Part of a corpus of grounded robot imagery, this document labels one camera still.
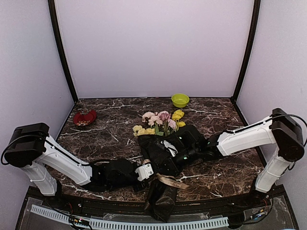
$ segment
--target black cable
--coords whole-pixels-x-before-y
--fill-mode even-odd
[[[1,155],[1,164],[3,165],[8,165],[10,163],[5,163],[3,162],[3,157],[4,157],[4,154],[5,152],[12,146],[12,144],[14,144],[16,141],[20,140],[20,139],[23,139],[23,138],[28,138],[28,137],[33,137],[33,138],[40,138],[40,139],[43,139],[42,136],[39,136],[39,135],[24,135],[24,136],[21,136],[21,137],[18,137],[16,138],[15,140],[13,140],[5,149],[4,151],[2,152],[2,155]]]
[[[70,221],[70,219],[77,219],[77,218],[75,218],[72,214],[63,213],[63,212],[61,212],[61,211],[55,209],[53,206],[51,206],[51,205],[48,203],[47,200],[45,200],[45,202],[47,203],[47,205],[48,205],[52,210],[54,210],[54,211],[56,211],[56,212],[58,212],[58,213],[60,213],[60,214],[62,214],[62,215],[67,216],[67,217],[69,218],[68,222],[74,226],[74,229],[76,229],[76,230],[80,230],[81,228],[84,229],[83,227],[78,227],[78,226],[76,226],[76,225],[74,224],[74,222]],[[82,222],[81,224],[84,225],[84,226],[88,226],[91,230],[93,230],[93,228],[92,228],[92,226],[91,226],[90,224],[85,224],[85,223],[83,223],[83,222]]]
[[[241,205],[235,205],[235,204],[227,204],[228,206],[231,206],[231,207],[236,207],[236,208],[248,208],[249,206],[246,205],[246,206],[241,206]]]
[[[62,153],[64,156],[68,157],[69,159],[71,159],[73,162],[75,162],[76,164],[80,164],[81,166],[91,166],[95,163],[98,163],[98,162],[102,162],[102,161],[107,161],[107,162],[110,162],[110,160],[107,160],[107,159],[98,159],[98,160],[95,160],[93,162],[90,162],[88,164],[82,164],[80,162],[78,162],[77,160],[75,160],[74,158],[72,158],[70,155],[68,155],[67,153],[65,153],[64,151],[60,150],[58,147],[54,146],[52,143],[50,143],[48,140],[46,140],[46,142],[54,147],[57,151],[59,151],[60,153]]]
[[[232,131],[232,130],[227,130],[227,129],[224,129],[222,132],[223,132],[223,133],[234,134],[234,131]]]
[[[270,212],[273,210],[273,206],[274,206],[274,196],[273,196],[273,195],[274,195],[274,193],[273,193],[273,189],[272,189],[272,205],[271,205],[271,208],[270,208],[270,210],[268,211],[268,213],[267,213],[263,218],[261,218],[259,221],[247,223],[248,221],[253,220],[253,219],[247,219],[247,220],[245,220],[245,221],[243,221],[243,222],[240,222],[240,223],[232,223],[232,222],[229,222],[229,224],[230,224],[230,225],[249,225],[249,224],[257,224],[257,223],[263,221],[263,220],[270,214]]]
[[[255,126],[259,126],[259,125],[262,125],[264,122],[268,122],[268,121],[271,121],[271,120],[273,120],[273,119],[276,119],[276,118],[279,118],[279,117],[285,117],[285,116],[292,116],[292,117],[296,117],[296,118],[300,119],[300,120],[305,124],[305,126],[306,126],[306,128],[307,128],[307,122],[306,122],[303,118],[301,118],[300,116],[295,115],[295,114],[282,114],[282,115],[270,117],[269,119],[267,119],[267,120],[265,120],[265,121],[262,121],[262,122],[253,124],[253,125],[251,125],[251,126],[247,126],[247,127],[242,128],[242,129],[239,129],[239,130],[234,130],[232,133],[233,133],[233,134],[239,133],[239,132],[242,132],[242,131],[247,130],[247,129],[249,129],[249,128],[252,128],[252,127],[255,127]],[[304,147],[306,146],[306,144],[307,144],[307,137],[306,137],[306,140],[305,140],[305,143],[304,143]]]
[[[305,126],[307,128],[307,122],[303,118],[301,118],[300,116],[295,115],[295,114],[282,114],[282,115],[278,115],[278,116],[273,116],[273,117],[267,119],[265,122],[271,121],[271,120],[279,118],[279,117],[284,117],[284,116],[292,116],[292,117],[296,117],[296,118],[300,119],[305,124]]]
[[[289,171],[291,171],[291,170],[294,168],[295,164],[296,164],[296,161],[293,163],[293,165],[291,166],[291,168],[289,168],[290,166],[288,166],[287,169],[288,169]]]
[[[60,214],[62,214],[62,215],[65,215],[65,216],[67,216],[67,217],[71,217],[71,214],[63,213],[63,212],[61,212],[61,211],[55,209],[53,206],[51,206],[51,205],[48,203],[48,201],[45,200],[45,202],[46,202],[46,204],[48,204],[48,206],[49,206],[53,211],[56,211],[56,212],[58,212],[58,213],[60,213]]]

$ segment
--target yellow flower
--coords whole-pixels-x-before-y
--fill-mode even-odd
[[[135,126],[133,127],[133,131],[136,133],[137,131],[139,131],[140,129],[142,129],[143,127],[142,126]]]
[[[181,119],[183,117],[183,115],[184,115],[184,112],[182,112],[180,109],[178,109],[173,113],[172,119],[177,121],[177,120]]]
[[[154,134],[155,134],[154,128],[147,128],[147,129],[146,129],[146,133],[147,133],[147,134],[154,135]]]
[[[186,125],[186,123],[184,122],[184,121],[180,121],[179,123],[178,123],[178,126],[179,127],[183,127],[183,126],[185,126]]]
[[[138,131],[138,136],[140,136],[140,135],[145,135],[145,134],[147,134],[147,133],[146,133],[146,129],[144,129],[144,128],[142,128],[142,129],[140,129],[140,130]]]

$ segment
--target flower bouquet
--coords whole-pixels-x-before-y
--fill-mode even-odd
[[[184,112],[181,110],[176,110],[173,114],[170,114],[168,111],[159,113],[147,112],[142,116],[142,121],[147,123],[150,128],[135,126],[133,127],[133,134],[136,137],[145,134],[168,136],[186,125],[186,123],[180,121],[183,116]]]

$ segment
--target white cable tray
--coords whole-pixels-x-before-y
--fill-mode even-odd
[[[69,224],[68,216],[52,209],[32,205],[31,212],[57,222]],[[229,226],[227,217],[182,223],[128,223],[95,218],[83,219],[89,220],[91,227],[96,230],[207,230]]]

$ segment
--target black frame edge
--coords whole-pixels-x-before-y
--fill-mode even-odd
[[[59,137],[60,137],[60,135],[61,135],[61,133],[62,133],[62,131],[63,131],[65,125],[66,125],[66,122],[67,122],[68,118],[71,116],[71,113],[72,113],[73,109],[76,107],[76,104],[77,104],[77,102],[75,102],[74,105],[73,105],[73,107],[71,108],[71,110],[70,110],[70,112],[69,112],[69,114],[68,114],[68,116],[67,116],[65,122],[63,123],[63,125],[62,125],[62,127],[61,127],[61,130],[59,131],[59,133],[58,133],[58,135],[57,135],[56,141],[58,141],[58,139],[59,139]]]
[[[273,194],[274,197],[284,196],[286,200],[287,207],[290,212],[291,220],[294,225],[295,229],[298,228],[298,224],[294,215],[294,212],[292,210],[292,206],[289,202],[289,198],[287,195],[286,190],[284,189],[284,186],[277,185],[273,187]],[[241,199],[247,194],[240,194],[235,196],[229,196],[229,197],[222,197],[222,198],[215,198],[215,199],[209,199],[209,200],[198,200],[199,206],[195,207],[194,205],[190,206],[188,204],[194,204],[193,201],[187,201],[187,202],[176,202],[176,207],[180,207],[184,205],[184,209],[180,208],[180,210],[177,210],[174,214],[175,215],[182,215],[182,214],[193,214],[193,213],[201,213],[201,212],[208,212],[210,211],[213,215],[223,215],[223,216],[232,216],[240,214],[242,210],[233,211],[232,208],[229,207],[229,202],[234,201],[237,199]],[[40,199],[40,200],[49,200],[52,199],[51,197],[45,197],[40,192],[39,189],[36,187],[29,187],[28,192],[25,195],[24,204],[20,210],[19,218],[16,224],[16,230],[18,227],[20,227],[22,216],[24,213],[24,209],[26,207],[26,203],[29,197]],[[63,195],[63,199],[69,201],[71,205],[74,207],[74,210],[76,210],[75,215],[80,216],[96,216],[96,217],[102,217],[105,215],[105,213],[120,213],[125,215],[146,215],[143,211],[143,205],[142,202],[119,202],[119,201],[106,201],[106,200],[100,200],[100,199],[91,199],[91,198],[84,198],[84,197],[78,197],[78,196],[72,196],[72,195]],[[118,204],[130,204],[130,208],[127,211],[124,211],[120,209],[114,209],[114,205],[118,206]]]
[[[148,99],[151,99],[151,98],[169,98],[171,100],[171,96],[169,97],[89,97],[89,98],[79,98],[79,100],[95,100],[95,99],[119,99],[119,98],[148,98]],[[189,97],[190,99],[191,98],[227,98],[229,99],[229,97]]]
[[[249,29],[249,34],[248,34],[248,42],[246,44],[246,49],[245,49],[245,53],[244,53],[244,57],[242,61],[241,70],[239,73],[239,77],[238,77],[236,88],[235,88],[234,95],[233,95],[233,99],[235,102],[237,101],[239,97],[239,94],[242,88],[242,84],[244,81],[244,77],[246,74],[246,70],[248,68],[248,62],[249,62],[251,50],[253,48],[255,34],[256,34],[257,22],[258,22],[259,11],[260,11],[260,2],[261,0],[254,0],[253,14],[251,17],[250,29]]]
[[[234,106],[236,112],[238,113],[238,115],[239,115],[242,123],[244,124],[244,126],[248,126],[248,122],[246,121],[245,117],[243,116],[239,106],[236,104],[235,99],[233,97],[231,97],[230,101],[231,101],[232,105]],[[256,151],[258,153],[258,156],[259,156],[259,158],[261,160],[262,165],[266,166],[267,162],[266,162],[266,160],[264,158],[264,155],[263,155],[263,152],[262,152],[261,148],[259,146],[257,146],[257,147],[255,147],[255,149],[256,149]]]
[[[21,222],[23,220],[23,215],[24,215],[24,211],[25,211],[25,207],[27,206],[27,203],[28,203],[28,197],[27,197],[27,194],[26,194],[25,198],[24,198],[24,201],[23,201],[23,204],[21,206],[19,215],[18,215],[18,219],[17,219],[17,223],[16,223],[16,226],[15,226],[15,230],[19,230],[20,229],[20,225],[21,225]]]
[[[61,60],[61,64],[64,70],[64,75],[65,75],[69,90],[71,92],[72,99],[74,102],[77,102],[78,96],[77,96],[76,89],[72,82],[71,73],[68,68],[68,63],[67,63],[65,52],[64,52],[61,34],[59,31],[59,23],[58,23],[56,6],[55,6],[54,0],[48,0],[48,5],[49,5],[50,18],[51,18],[51,23],[52,23],[52,28],[53,28],[53,34],[56,40],[59,58]]]

